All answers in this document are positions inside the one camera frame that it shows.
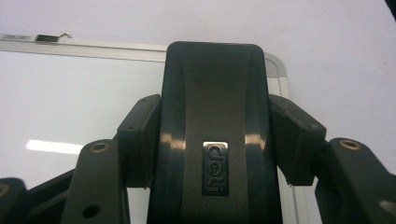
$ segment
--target white wall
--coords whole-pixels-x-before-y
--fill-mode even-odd
[[[396,174],[396,24],[384,1],[0,0],[0,33],[62,31],[148,44],[257,44],[286,65],[291,99],[328,128],[328,139],[362,141]],[[319,223],[312,192],[308,199],[311,223]]]

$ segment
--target whiteboard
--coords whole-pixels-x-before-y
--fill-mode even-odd
[[[362,141],[396,174],[396,26],[385,1],[0,1],[0,15],[7,34],[257,44],[287,66],[292,101],[327,140]],[[306,189],[310,223],[321,223]]]
[[[288,97],[281,65],[266,59],[269,91]],[[163,62],[0,51],[0,178],[20,178],[30,189],[74,169],[79,148],[112,138],[136,101],[161,92],[163,69]],[[59,144],[77,153],[53,151]],[[282,176],[279,183],[285,223],[296,223],[304,194],[295,202],[296,189]],[[149,189],[128,193],[132,223],[145,223]]]

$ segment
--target black plastic part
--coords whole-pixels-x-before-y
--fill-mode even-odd
[[[167,51],[148,223],[281,223],[262,50],[176,42]],[[203,195],[203,142],[229,146],[229,195]]]
[[[29,189],[31,210],[28,216],[28,224],[56,224],[61,222],[73,173],[74,170],[71,170]]]
[[[117,129],[122,171],[128,188],[151,188],[161,119],[161,97],[139,100]]]
[[[59,36],[56,35],[38,35],[35,38],[37,44],[57,44]]]
[[[315,196],[323,224],[333,224],[338,218],[342,207],[342,199],[332,177],[332,171],[326,163],[326,154],[330,148],[326,142],[321,151],[313,159],[312,171],[318,178]]]
[[[61,223],[129,223],[119,154],[113,140],[92,142],[81,150]]]
[[[17,178],[0,179],[0,224],[25,223],[29,208],[23,181]]]
[[[270,95],[276,164],[289,184],[311,186],[312,159],[324,147],[326,128],[292,101]]]
[[[396,223],[396,181],[367,146],[335,138],[326,163],[343,202],[336,223]]]

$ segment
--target dji logo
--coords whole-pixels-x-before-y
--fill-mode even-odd
[[[227,196],[228,186],[228,144],[225,142],[204,142],[202,193],[206,196]]]

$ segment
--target mounting hole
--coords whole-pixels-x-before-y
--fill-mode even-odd
[[[82,215],[85,218],[91,218],[98,215],[99,212],[100,212],[100,207],[98,205],[91,205],[84,209]]]
[[[351,150],[360,150],[361,149],[361,144],[352,141],[352,140],[347,140],[347,139],[342,139],[340,140],[340,144],[343,147],[346,147],[347,149]]]
[[[109,148],[110,148],[110,145],[108,143],[97,143],[97,144],[91,146],[90,151],[93,153],[98,153],[98,152],[103,152]]]
[[[9,190],[9,185],[0,184],[0,197],[7,194],[8,190]]]

